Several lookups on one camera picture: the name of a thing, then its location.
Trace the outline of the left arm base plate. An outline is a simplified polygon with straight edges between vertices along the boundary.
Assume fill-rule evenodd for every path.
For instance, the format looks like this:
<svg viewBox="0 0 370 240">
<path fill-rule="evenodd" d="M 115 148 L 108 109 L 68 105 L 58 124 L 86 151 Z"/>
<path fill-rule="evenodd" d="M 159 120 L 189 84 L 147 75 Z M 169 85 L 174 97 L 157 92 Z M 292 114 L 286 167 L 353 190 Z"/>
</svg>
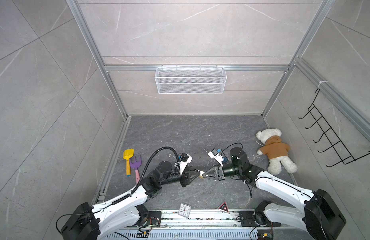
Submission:
<svg viewBox="0 0 370 240">
<path fill-rule="evenodd" d="M 162 220 L 162 211 L 150 211 L 147 215 L 143 215 L 138 220 L 136 226 L 140 228 L 142 226 L 150 228 L 150 225 L 152 225 L 152 227 L 160 227 L 161 220 Z"/>
</svg>

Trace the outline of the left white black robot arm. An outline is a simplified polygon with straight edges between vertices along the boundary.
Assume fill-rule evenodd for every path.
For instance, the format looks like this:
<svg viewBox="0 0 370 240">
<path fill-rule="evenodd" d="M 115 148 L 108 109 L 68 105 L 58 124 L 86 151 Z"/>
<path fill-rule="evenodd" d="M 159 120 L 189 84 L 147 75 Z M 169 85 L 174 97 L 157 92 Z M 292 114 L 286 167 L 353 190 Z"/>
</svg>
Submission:
<svg viewBox="0 0 370 240">
<path fill-rule="evenodd" d="M 65 240 L 100 240 L 123 227 L 140 227 L 149 215 L 144 204 L 157 196 L 163 185 L 180 182 L 186 187 L 202 175 L 203 171 L 190 165 L 177 173 L 170 162 L 162 161 L 141 179 L 136 191 L 129 190 L 93 206 L 87 202 L 79 205 L 58 231 Z"/>
</svg>

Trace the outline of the brass yellow padlock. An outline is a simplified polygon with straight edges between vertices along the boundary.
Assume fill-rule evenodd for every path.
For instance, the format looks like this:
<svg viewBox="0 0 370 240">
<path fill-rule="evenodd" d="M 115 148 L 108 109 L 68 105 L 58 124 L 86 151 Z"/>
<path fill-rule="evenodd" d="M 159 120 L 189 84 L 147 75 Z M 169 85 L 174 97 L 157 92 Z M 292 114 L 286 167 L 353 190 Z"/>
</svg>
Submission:
<svg viewBox="0 0 370 240">
<path fill-rule="evenodd" d="M 200 179 L 204 179 L 204 177 L 203 177 L 203 174 L 205 173 L 204 171 L 199 171 L 200 172 L 200 174 L 199 174 L 199 178 Z"/>
</svg>

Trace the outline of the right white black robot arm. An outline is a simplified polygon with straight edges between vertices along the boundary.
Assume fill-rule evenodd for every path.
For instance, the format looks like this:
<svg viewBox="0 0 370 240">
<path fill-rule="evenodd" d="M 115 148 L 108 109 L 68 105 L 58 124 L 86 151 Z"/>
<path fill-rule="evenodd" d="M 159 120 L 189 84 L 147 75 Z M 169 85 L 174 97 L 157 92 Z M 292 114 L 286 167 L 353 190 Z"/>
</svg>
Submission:
<svg viewBox="0 0 370 240">
<path fill-rule="evenodd" d="M 329 193 L 322 189 L 304 189 L 277 178 L 251 164 L 242 148 L 231 149 L 230 155 L 231 160 L 228 161 L 222 150 L 211 150 L 208 156 L 215 159 L 217 165 L 202 176 L 215 181 L 237 176 L 250 191 L 263 190 L 290 204 L 290 207 L 285 207 L 263 201 L 250 217 L 257 226 L 286 224 L 308 232 L 315 240 L 335 240 L 339 237 L 346 219 Z"/>
</svg>

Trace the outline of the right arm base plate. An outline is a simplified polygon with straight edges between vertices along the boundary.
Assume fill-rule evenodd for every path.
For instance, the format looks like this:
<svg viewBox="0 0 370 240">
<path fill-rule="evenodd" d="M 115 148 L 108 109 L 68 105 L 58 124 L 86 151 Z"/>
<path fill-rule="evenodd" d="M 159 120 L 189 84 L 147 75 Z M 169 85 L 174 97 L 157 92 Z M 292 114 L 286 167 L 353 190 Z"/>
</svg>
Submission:
<svg viewBox="0 0 370 240">
<path fill-rule="evenodd" d="M 271 222 L 264 213 L 255 211 L 239 211 L 235 219 L 242 227 L 281 227 L 281 223 Z"/>
</svg>

